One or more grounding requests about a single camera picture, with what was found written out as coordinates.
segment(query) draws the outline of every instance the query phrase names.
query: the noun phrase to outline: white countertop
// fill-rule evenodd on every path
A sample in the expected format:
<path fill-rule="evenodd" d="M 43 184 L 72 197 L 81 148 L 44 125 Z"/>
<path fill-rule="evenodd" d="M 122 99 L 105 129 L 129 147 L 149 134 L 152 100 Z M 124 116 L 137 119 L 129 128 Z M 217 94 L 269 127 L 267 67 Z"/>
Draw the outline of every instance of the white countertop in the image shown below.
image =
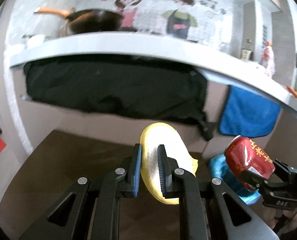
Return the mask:
<path fill-rule="evenodd" d="M 163 58 L 195 66 L 208 79 L 235 84 L 289 106 L 297 114 L 297 99 L 284 87 L 235 57 L 181 39 L 149 34 L 105 32 L 72 35 L 25 49 L 10 58 L 10 66 L 74 54 L 124 54 Z"/>

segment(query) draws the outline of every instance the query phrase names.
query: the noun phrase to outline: black apron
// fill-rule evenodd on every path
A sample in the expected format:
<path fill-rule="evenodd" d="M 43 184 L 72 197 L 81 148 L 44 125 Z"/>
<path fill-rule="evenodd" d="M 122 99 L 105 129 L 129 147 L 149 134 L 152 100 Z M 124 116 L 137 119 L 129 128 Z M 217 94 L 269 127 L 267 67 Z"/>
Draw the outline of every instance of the black apron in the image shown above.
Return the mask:
<path fill-rule="evenodd" d="M 190 16 L 188 15 L 187 20 L 183 20 L 183 19 L 175 17 L 176 12 L 177 12 L 177 10 L 175 10 L 168 18 L 166 32 L 167 32 L 167 34 L 170 34 L 171 36 L 173 36 L 175 38 L 180 38 L 180 39 L 186 40 L 187 35 L 188 35 L 188 30 L 191 25 Z M 174 28 L 175 24 L 185 25 L 186 28 L 176 29 L 176 28 Z"/>

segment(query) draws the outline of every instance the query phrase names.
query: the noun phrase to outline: wok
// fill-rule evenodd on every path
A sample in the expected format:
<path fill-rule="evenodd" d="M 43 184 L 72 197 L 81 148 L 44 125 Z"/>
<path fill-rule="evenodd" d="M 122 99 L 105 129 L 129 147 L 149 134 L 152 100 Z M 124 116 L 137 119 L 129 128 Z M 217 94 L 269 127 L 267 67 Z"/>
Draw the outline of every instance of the wok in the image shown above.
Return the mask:
<path fill-rule="evenodd" d="M 35 14 L 54 14 L 68 20 L 68 26 L 75 34 L 100 31 L 117 31 L 121 26 L 123 16 L 104 9 L 86 9 L 70 11 L 38 7 Z"/>

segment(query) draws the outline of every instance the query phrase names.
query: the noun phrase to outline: yellow sponge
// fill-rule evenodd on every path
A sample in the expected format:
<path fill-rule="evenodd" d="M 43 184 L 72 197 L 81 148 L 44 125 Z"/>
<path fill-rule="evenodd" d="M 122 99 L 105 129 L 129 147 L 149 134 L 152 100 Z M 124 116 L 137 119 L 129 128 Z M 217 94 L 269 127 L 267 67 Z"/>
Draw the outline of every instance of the yellow sponge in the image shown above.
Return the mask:
<path fill-rule="evenodd" d="M 142 132 L 141 175 L 150 193 L 165 204 L 178 204 L 178 198 L 166 199 L 161 192 L 160 177 L 157 165 L 157 147 L 164 144 L 168 157 L 176 159 L 179 168 L 195 175 L 198 161 L 193 159 L 178 132 L 168 124 L 158 122 L 146 127 Z"/>

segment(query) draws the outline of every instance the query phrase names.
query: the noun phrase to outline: cartoon wall sticker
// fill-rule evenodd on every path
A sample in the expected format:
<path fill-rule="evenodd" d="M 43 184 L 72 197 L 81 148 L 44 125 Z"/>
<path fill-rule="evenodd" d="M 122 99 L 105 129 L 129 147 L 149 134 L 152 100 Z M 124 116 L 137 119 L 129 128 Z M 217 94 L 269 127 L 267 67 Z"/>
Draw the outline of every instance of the cartoon wall sticker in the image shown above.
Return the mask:
<path fill-rule="evenodd" d="M 137 12 L 136 5 L 142 0 L 116 0 L 115 5 L 117 11 L 124 16 L 120 31 L 137 32 L 137 28 L 133 27 L 134 16 Z"/>
<path fill-rule="evenodd" d="M 198 3 L 206 8 L 210 8 L 210 10 L 206 12 L 207 17 L 210 19 L 217 17 L 219 14 L 224 15 L 227 13 L 224 8 L 217 9 L 218 0 L 199 0 Z"/>
<path fill-rule="evenodd" d="M 167 19 L 166 33 L 180 39 L 187 39 L 190 27 L 197 27 L 196 19 L 188 13 L 190 6 L 195 4 L 194 0 L 174 0 L 176 10 L 168 10 L 161 16 Z"/>

